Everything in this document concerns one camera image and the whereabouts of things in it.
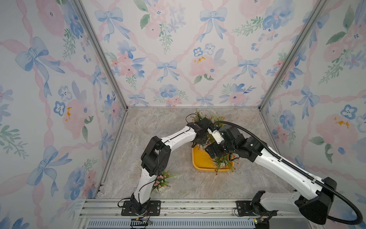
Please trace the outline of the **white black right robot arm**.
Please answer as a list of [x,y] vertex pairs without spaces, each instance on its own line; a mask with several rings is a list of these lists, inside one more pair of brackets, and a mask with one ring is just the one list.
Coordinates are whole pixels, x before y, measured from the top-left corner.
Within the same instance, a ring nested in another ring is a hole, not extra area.
[[210,156],[236,154],[265,167],[295,188],[289,197],[258,191],[251,201],[252,212],[257,215],[277,211],[294,212],[300,213],[313,223],[326,224],[337,194],[336,182],[333,179],[314,176],[284,159],[250,131],[246,131],[250,137],[245,138],[241,134],[242,127],[229,122],[223,124],[220,129],[215,126],[207,128],[207,132],[214,139],[214,142],[205,148]]

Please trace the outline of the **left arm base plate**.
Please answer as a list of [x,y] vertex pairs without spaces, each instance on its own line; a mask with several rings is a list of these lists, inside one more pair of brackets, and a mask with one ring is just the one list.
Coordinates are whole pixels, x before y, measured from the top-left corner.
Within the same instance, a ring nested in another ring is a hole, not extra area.
[[159,216],[161,212],[161,201],[149,200],[144,204],[135,203],[127,200],[122,205],[122,216],[142,217],[142,216]]

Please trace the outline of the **yellow plastic storage tray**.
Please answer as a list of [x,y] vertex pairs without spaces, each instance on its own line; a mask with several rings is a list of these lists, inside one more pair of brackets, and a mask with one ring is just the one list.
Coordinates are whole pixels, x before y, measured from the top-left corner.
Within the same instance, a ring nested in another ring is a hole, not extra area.
[[200,171],[214,172],[214,165],[209,154],[204,151],[202,146],[195,146],[192,149],[193,166]]

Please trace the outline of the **red flower plant pot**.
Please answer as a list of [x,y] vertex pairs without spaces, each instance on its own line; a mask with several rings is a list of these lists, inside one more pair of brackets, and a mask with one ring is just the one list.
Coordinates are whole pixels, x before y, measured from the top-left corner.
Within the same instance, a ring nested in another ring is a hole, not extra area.
[[196,110],[194,113],[190,114],[189,117],[195,122],[198,123],[201,120],[203,120],[204,118],[208,118],[210,121],[213,120],[213,115],[207,115],[206,113],[200,111],[200,110]]
[[230,172],[234,173],[236,168],[234,167],[235,164],[239,164],[237,160],[239,157],[233,154],[224,154],[222,156],[216,156],[212,162],[214,166],[215,174],[218,175],[219,172]]

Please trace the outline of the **red flower plant front pot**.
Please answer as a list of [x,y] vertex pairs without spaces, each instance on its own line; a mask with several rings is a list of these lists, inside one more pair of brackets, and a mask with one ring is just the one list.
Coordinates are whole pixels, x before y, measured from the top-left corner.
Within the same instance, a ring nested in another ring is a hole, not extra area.
[[239,157],[233,154],[224,154],[222,156],[216,156],[212,162],[214,166],[215,174],[218,175],[219,172],[230,172],[234,173],[236,168],[234,167],[235,164],[239,164],[237,160]]

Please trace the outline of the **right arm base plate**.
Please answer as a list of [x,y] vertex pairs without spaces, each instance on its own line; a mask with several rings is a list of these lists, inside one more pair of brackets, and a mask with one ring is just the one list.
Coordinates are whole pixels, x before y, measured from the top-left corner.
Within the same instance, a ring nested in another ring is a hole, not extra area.
[[234,213],[236,216],[257,216],[269,217],[277,216],[277,211],[268,211],[264,209],[259,203],[252,203],[251,200],[238,200],[235,202]]

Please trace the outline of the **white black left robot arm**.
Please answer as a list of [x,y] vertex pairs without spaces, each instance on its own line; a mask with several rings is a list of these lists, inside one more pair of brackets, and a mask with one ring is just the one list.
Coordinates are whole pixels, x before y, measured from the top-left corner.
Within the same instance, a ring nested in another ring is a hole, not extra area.
[[138,186],[130,198],[132,208],[137,215],[147,211],[152,187],[158,176],[165,171],[170,154],[186,143],[196,142],[199,137],[209,133],[208,129],[212,125],[212,121],[204,118],[198,122],[188,123],[183,129],[169,136],[151,138],[141,156],[142,173]]

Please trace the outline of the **orange flower plant white pot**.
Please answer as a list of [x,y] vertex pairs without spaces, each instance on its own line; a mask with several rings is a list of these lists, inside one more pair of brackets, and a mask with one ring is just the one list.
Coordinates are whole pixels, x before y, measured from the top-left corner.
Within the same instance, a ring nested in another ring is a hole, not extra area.
[[211,117],[211,120],[213,123],[217,122],[217,121],[225,121],[225,117],[223,116],[217,116],[217,115],[213,115]]

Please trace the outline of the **pink flower plant front pot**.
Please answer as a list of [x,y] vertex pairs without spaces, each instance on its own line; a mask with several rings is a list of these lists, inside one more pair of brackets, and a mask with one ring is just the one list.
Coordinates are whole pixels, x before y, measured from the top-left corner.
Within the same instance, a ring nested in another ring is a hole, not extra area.
[[177,174],[171,174],[170,171],[165,171],[159,175],[153,183],[151,194],[156,191],[160,193],[161,189],[170,187],[170,179],[176,177]]

